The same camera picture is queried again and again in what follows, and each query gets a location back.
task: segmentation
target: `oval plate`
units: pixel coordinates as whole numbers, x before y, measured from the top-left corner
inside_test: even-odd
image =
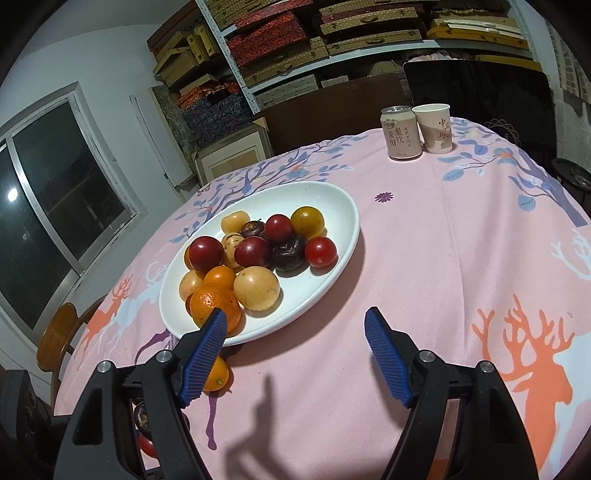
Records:
[[[198,329],[178,296],[178,285],[187,273],[184,252],[193,240],[202,235],[221,240],[224,236],[220,228],[222,218],[238,210],[244,210],[253,220],[260,218],[265,221],[275,213],[290,217],[302,206],[316,207],[322,212],[327,236],[336,245],[339,256],[336,263],[328,270],[310,268],[306,264],[303,270],[275,272],[282,290],[278,303],[264,312],[244,309],[243,321],[232,336],[226,338],[224,345],[250,342],[269,335],[293,322],[319,301],[353,255],[359,237],[359,211],[349,194],[334,185],[320,181],[297,181],[263,190],[226,207],[185,242],[168,267],[158,299],[160,315],[168,331],[181,338],[185,333]]]

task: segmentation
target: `red box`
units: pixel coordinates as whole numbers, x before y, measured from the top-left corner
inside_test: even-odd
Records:
[[[287,2],[282,2],[280,4],[263,7],[254,13],[245,15],[244,17],[236,20],[234,24],[238,29],[244,28],[248,25],[252,25],[253,23],[260,22],[261,20],[272,17],[273,15],[278,15],[280,13],[287,12],[288,10],[294,10],[296,8],[311,4],[312,0],[288,0]]]
[[[236,35],[228,40],[228,47],[238,66],[243,67],[280,48],[307,38],[298,19],[286,12],[253,32]]]

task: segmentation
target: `pink tablecloth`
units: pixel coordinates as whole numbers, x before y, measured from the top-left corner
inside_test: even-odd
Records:
[[[491,359],[541,479],[553,478],[591,424],[590,220],[518,147],[463,119],[452,126],[446,155],[394,162],[382,132],[371,130],[201,189],[146,243],[90,321],[56,412],[73,410],[100,360],[122,367],[175,344],[158,314],[160,283],[203,222],[270,186],[329,181],[361,214],[349,265],[305,315],[225,352],[231,388],[186,410],[214,479],[379,478],[408,411],[372,363],[363,316],[373,305],[449,363]]]

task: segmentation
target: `window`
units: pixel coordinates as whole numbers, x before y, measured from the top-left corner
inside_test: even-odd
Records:
[[[75,92],[0,136],[0,305],[35,343],[133,214],[95,145]]]

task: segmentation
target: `glass pane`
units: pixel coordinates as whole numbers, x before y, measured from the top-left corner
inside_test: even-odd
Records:
[[[80,259],[124,211],[90,149],[69,103],[14,137],[18,158],[43,211]]]
[[[33,212],[7,148],[0,151],[0,245],[0,291],[33,328],[70,264]]]

